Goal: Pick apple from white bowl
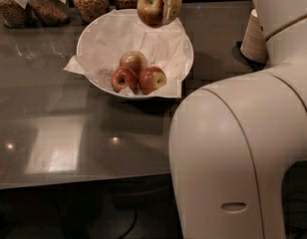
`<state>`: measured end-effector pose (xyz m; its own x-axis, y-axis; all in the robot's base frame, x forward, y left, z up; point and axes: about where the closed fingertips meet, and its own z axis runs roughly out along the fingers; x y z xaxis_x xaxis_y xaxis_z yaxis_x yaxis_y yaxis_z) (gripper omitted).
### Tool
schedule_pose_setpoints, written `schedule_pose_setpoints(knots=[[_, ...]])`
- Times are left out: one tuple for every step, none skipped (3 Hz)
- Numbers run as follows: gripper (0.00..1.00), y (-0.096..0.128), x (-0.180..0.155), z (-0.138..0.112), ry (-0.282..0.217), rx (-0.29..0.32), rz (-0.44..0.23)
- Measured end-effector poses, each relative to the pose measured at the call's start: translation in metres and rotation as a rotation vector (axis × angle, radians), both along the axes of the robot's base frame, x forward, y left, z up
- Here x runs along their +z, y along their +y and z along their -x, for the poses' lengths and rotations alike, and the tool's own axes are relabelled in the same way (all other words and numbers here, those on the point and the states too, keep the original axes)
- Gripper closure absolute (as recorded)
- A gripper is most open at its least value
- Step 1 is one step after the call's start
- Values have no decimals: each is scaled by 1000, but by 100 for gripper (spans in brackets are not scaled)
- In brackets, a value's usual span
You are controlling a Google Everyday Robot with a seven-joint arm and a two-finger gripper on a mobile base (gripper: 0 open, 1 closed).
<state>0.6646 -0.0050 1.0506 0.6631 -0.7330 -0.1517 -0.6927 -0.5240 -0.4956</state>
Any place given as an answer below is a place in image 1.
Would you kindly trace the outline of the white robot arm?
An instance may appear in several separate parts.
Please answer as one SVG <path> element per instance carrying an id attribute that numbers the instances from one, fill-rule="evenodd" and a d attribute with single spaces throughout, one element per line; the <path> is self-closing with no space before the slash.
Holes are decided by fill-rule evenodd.
<path id="1" fill-rule="evenodd" d="M 183 239 L 285 239 L 282 181 L 307 159 L 307 0 L 252 0 L 266 69 L 177 108 L 169 163 Z"/>

